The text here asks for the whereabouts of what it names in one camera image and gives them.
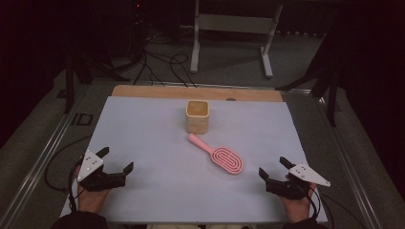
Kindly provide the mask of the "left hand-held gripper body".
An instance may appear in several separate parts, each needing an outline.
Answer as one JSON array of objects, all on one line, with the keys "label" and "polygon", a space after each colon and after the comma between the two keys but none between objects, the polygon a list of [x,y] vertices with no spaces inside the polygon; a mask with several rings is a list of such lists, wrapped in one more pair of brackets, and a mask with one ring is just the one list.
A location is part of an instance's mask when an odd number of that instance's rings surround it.
[{"label": "left hand-held gripper body", "polygon": [[103,171],[104,160],[87,150],[77,175],[78,183],[87,191],[110,190],[125,186],[123,173],[107,174]]}]

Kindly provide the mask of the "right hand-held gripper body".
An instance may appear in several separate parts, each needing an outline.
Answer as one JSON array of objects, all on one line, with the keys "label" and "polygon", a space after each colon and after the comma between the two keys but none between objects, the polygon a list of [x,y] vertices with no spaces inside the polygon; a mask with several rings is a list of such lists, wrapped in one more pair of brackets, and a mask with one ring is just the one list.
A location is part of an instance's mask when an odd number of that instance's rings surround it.
[{"label": "right hand-held gripper body", "polygon": [[294,167],[288,169],[288,176],[289,179],[286,181],[269,178],[266,182],[266,191],[279,197],[299,200],[307,195],[311,183],[330,187],[330,182],[308,164],[294,164]]}]

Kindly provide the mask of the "beige square cup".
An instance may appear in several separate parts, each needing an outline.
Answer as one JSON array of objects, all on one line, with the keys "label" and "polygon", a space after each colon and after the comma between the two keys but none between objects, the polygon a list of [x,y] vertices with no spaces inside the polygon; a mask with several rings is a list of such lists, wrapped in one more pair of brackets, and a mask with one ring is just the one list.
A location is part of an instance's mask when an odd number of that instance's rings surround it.
[{"label": "beige square cup", "polygon": [[186,131],[203,135],[208,130],[209,104],[204,100],[188,100],[185,108]]}]

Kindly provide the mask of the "person's left hand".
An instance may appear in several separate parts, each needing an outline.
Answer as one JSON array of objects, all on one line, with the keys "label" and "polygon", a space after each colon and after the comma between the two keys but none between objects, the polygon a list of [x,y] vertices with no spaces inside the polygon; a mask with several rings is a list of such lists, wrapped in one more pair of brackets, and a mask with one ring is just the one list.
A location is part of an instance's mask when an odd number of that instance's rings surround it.
[{"label": "person's left hand", "polygon": [[77,184],[78,192],[78,207],[77,210],[81,212],[90,212],[94,214],[99,214],[105,200],[107,199],[110,191],[94,191],[90,192],[85,190],[80,184]]}]

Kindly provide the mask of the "person's right hand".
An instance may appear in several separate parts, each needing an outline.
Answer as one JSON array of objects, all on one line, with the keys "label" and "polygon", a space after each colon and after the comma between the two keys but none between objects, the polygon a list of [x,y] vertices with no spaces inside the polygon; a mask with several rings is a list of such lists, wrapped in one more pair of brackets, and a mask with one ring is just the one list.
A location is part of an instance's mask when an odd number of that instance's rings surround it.
[{"label": "person's right hand", "polygon": [[307,195],[299,200],[280,197],[289,223],[297,223],[309,218],[311,196],[315,189],[316,184],[311,183]]}]

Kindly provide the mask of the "white table mat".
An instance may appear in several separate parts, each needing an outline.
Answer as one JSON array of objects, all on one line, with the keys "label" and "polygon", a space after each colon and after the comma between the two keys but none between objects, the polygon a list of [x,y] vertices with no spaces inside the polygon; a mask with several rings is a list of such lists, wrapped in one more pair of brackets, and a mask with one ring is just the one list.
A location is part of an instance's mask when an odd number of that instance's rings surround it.
[{"label": "white table mat", "polygon": [[214,164],[191,143],[183,99],[108,97],[89,143],[107,173],[134,165],[125,186],[113,190],[101,211],[116,223],[272,223],[286,218],[280,199],[266,191],[258,171],[277,180],[306,156],[284,102],[213,100],[202,140],[226,147],[244,162],[238,175]]}]

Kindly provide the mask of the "black metal stand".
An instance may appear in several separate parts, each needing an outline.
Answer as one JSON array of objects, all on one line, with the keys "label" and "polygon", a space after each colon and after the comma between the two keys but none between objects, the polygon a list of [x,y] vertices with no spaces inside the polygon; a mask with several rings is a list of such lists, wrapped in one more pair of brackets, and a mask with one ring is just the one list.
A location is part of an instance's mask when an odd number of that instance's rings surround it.
[{"label": "black metal stand", "polygon": [[304,83],[315,79],[316,82],[310,90],[313,97],[323,97],[325,93],[327,96],[327,119],[331,126],[335,127],[335,105],[337,96],[337,83],[338,83],[338,57],[337,57],[337,43],[332,35],[328,32],[315,56],[312,58],[309,67],[305,74],[297,80],[288,83],[285,86],[277,87],[277,91],[287,92]]},{"label": "black metal stand", "polygon": [[116,81],[128,82],[129,79],[109,70],[78,49],[68,49],[65,57],[65,111],[67,114],[75,104],[75,76],[84,84],[90,84],[93,77],[90,68],[105,73]]}]

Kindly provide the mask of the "white metal stand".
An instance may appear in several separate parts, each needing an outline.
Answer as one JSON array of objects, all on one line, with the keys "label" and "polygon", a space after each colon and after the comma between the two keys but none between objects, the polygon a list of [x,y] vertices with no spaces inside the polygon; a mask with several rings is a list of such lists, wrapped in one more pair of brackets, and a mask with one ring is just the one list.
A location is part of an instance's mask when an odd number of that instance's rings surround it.
[{"label": "white metal stand", "polygon": [[196,73],[199,68],[200,30],[245,32],[267,35],[267,42],[260,48],[260,52],[265,76],[272,78],[273,70],[269,58],[269,49],[277,29],[282,9],[283,6],[279,4],[271,18],[206,14],[200,13],[200,0],[195,0],[194,42],[191,54],[190,72]]}]

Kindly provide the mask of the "aluminium frame rail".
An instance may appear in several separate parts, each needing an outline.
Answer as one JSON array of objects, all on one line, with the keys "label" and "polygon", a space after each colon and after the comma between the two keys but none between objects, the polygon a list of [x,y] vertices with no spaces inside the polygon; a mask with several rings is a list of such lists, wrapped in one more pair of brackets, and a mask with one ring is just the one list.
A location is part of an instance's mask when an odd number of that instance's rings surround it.
[{"label": "aluminium frame rail", "polygon": [[318,113],[321,115],[328,132],[333,141],[335,152],[339,158],[340,165],[344,171],[346,179],[351,187],[355,202],[361,212],[362,218],[368,229],[382,229],[380,221],[372,207],[369,196],[361,182],[360,176],[356,173],[354,164],[352,163],[348,151],[344,146],[343,139],[338,132],[336,126],[333,126],[327,117],[327,106],[323,97],[314,97],[313,101],[317,106]]},{"label": "aluminium frame rail", "polygon": [[11,229],[73,120],[75,108],[47,94],[0,149],[0,229]]}]

